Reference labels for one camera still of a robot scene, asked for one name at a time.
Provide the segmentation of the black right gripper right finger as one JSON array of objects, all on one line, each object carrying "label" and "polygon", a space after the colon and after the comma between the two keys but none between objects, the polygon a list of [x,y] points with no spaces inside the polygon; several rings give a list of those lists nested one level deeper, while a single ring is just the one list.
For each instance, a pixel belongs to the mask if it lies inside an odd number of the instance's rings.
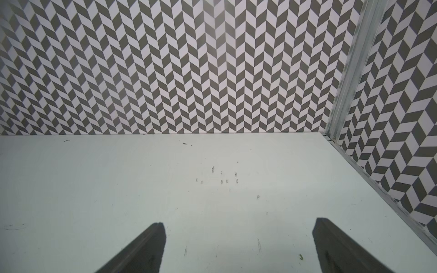
[{"label": "black right gripper right finger", "polygon": [[327,218],[316,219],[313,238],[324,273],[392,272]]}]

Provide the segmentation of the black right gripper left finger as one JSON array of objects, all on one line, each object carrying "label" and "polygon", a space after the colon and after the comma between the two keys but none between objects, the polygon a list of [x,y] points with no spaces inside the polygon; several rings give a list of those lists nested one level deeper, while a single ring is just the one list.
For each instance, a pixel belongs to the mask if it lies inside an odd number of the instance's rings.
[{"label": "black right gripper left finger", "polygon": [[153,223],[111,260],[98,273],[158,273],[166,244],[163,223]]}]

